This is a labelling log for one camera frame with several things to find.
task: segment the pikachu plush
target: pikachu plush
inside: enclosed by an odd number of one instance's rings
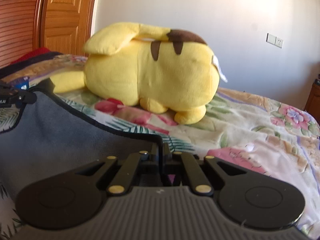
[[[84,45],[90,53],[84,71],[64,72],[50,79],[53,92],[87,87],[102,98],[161,114],[176,111],[175,121],[201,120],[225,79],[212,50],[198,35],[139,23],[114,23]]]

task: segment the wall outlet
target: wall outlet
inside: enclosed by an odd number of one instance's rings
[[[276,37],[275,45],[279,48],[282,48],[283,40],[281,38]]]
[[[270,33],[267,33],[267,42],[275,45],[276,44],[276,36],[271,35]]]

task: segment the brown stripe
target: brown stripe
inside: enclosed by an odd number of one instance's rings
[[[181,51],[182,51],[182,47],[183,47],[183,42],[182,41],[174,41],[172,44],[173,44],[174,52],[177,55],[180,55]]]
[[[154,61],[158,60],[161,41],[151,42],[151,55]]]
[[[189,41],[207,44],[199,35],[185,30],[170,30],[167,36],[169,41]]]

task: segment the wooden wardrobe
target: wooden wardrobe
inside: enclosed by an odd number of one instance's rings
[[[0,68],[47,47],[84,55],[94,0],[0,0]]]

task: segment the white wall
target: white wall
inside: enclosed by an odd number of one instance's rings
[[[94,31],[132,21],[202,36],[229,83],[299,108],[320,73],[320,0],[98,0]],[[284,40],[266,43],[267,33]]]

